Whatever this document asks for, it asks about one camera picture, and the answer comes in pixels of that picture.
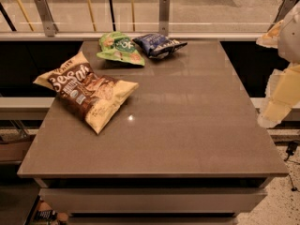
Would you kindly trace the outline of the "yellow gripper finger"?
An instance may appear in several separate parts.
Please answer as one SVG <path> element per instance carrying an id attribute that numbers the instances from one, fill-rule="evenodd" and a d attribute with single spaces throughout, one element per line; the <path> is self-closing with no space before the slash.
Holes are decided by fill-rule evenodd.
<path id="1" fill-rule="evenodd" d="M 256 44 L 264 48 L 278 48 L 283 21 L 275 23 L 266 33 L 256 39 Z"/>
<path id="2" fill-rule="evenodd" d="M 283 71 L 274 69 L 265 88 L 258 124 L 273 128 L 300 102 L 300 65 L 290 63 Z"/>

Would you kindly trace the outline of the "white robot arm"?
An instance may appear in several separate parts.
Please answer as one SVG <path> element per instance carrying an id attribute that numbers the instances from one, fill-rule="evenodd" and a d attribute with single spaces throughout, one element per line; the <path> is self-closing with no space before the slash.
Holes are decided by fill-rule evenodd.
<path id="1" fill-rule="evenodd" d="M 289 62 L 283 71 L 274 69 L 271 73 L 259 109 L 258 124 L 273 128 L 300 102 L 300 4 L 260 36 L 256 44 L 277 49 L 278 55 Z"/>

